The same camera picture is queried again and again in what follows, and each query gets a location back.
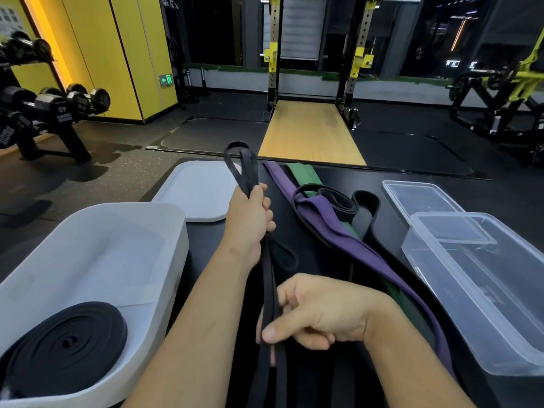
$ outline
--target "rolled black resistance band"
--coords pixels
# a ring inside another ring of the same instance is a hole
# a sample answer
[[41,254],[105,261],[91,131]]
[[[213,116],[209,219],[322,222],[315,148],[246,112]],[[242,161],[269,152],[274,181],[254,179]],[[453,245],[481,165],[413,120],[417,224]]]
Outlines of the rolled black resistance band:
[[[241,174],[232,162],[228,151],[240,147]],[[242,192],[249,198],[253,187],[259,184],[258,161],[255,153],[249,149],[246,143],[235,141],[230,143],[223,152],[225,164],[231,171]],[[277,297],[276,277],[274,275],[274,264],[278,262],[272,260],[270,247],[277,245],[283,251],[294,258],[294,265],[289,267],[288,271],[295,271],[298,266],[298,258],[288,247],[277,243],[270,234],[265,235],[261,241],[261,266],[263,270],[263,321],[262,327],[266,327],[281,315],[281,308]],[[257,367],[251,389],[248,395],[248,408],[263,408],[266,403],[267,390],[269,385],[270,370],[270,350],[271,346],[261,340]],[[287,408],[287,356],[285,347],[282,343],[274,345],[276,356],[276,392],[275,408]]]
[[310,225],[308,221],[303,218],[303,216],[296,208],[296,196],[303,192],[317,192],[318,195],[326,198],[332,205],[332,209],[335,211],[338,219],[342,222],[347,222],[349,224],[353,221],[353,218],[359,211],[359,205],[353,199],[350,199],[336,189],[317,183],[303,184],[296,189],[295,193],[293,193],[293,197],[291,198],[291,206],[293,207],[293,211],[295,212],[296,216],[306,226],[306,228],[326,247],[336,250],[335,247],[333,247],[328,241],[325,240],[325,238],[323,238],[323,236],[321,236],[321,233],[316,231],[313,226]]
[[23,335],[0,358],[4,399],[83,391],[115,365],[127,341],[121,312],[85,302],[56,313]]

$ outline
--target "white lid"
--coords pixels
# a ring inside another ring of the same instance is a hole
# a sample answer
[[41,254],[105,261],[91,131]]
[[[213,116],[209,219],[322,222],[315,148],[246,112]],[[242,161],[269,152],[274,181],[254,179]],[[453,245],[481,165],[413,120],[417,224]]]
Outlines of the white lid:
[[411,219],[403,251],[482,368],[544,375],[544,254],[486,213]]
[[409,225],[414,213],[465,211],[446,192],[431,183],[384,180],[382,185]]
[[153,198],[179,206],[187,222],[225,219],[237,186],[223,161],[191,160],[177,166]]

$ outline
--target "transparent plastic box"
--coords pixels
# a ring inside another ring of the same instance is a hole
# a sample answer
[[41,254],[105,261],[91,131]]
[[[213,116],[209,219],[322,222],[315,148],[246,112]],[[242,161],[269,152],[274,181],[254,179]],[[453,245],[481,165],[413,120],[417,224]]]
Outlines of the transparent plastic box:
[[544,375],[544,254],[486,213],[420,212],[402,249],[493,375]]
[[384,180],[385,193],[406,222],[418,212],[464,212],[465,210],[437,185],[424,182]]

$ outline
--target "black floor mat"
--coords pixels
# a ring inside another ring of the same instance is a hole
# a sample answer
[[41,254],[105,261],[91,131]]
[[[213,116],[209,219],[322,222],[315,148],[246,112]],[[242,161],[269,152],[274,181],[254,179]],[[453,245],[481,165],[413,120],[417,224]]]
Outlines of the black floor mat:
[[221,156],[230,142],[243,141],[258,153],[267,129],[262,122],[192,117],[146,149]]
[[474,170],[431,136],[356,130],[357,148],[371,167],[412,172],[473,176]]
[[267,108],[266,95],[214,91],[198,99],[198,103],[187,104],[187,110],[196,117],[262,122]]

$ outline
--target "purple resistance band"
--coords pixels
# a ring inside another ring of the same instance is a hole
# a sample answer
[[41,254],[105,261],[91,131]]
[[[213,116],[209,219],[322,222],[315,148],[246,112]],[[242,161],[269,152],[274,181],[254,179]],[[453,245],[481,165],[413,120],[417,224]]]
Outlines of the purple resistance band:
[[[296,191],[296,186],[275,161],[265,161],[264,166],[283,195],[291,202]],[[419,295],[390,268],[377,252],[348,232],[337,218],[332,205],[326,198],[323,196],[306,198],[302,194],[298,194],[295,197],[295,201],[297,202],[297,210],[300,215],[315,228],[323,239],[394,283],[421,305],[432,323],[433,332],[436,337],[436,355],[445,368],[455,377],[452,357],[449,353],[448,342],[446,341],[444,332],[431,309],[429,309]]]

